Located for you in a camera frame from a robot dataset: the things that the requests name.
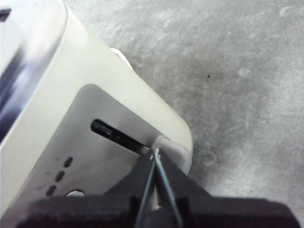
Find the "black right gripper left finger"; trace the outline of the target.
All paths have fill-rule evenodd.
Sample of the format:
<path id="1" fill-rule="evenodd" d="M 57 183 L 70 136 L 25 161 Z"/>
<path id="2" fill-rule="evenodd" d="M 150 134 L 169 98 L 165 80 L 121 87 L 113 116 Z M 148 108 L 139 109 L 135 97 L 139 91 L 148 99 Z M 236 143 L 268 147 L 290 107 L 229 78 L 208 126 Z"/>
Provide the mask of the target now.
<path id="1" fill-rule="evenodd" d="M 37 200 L 19 219 L 18 228 L 130 228 L 146 199 L 154 169 L 149 150 L 132 170 L 102 195 Z"/>

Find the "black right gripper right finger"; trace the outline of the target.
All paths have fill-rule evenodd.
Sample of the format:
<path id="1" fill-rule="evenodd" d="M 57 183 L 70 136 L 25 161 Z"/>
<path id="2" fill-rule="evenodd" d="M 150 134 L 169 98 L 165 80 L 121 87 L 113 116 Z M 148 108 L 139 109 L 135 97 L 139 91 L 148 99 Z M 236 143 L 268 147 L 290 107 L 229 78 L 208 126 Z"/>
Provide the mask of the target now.
<path id="1" fill-rule="evenodd" d="M 214 197 L 189 179 L 162 149 L 155 150 L 164 197 L 182 228 L 298 228 L 283 203 L 258 198 Z"/>

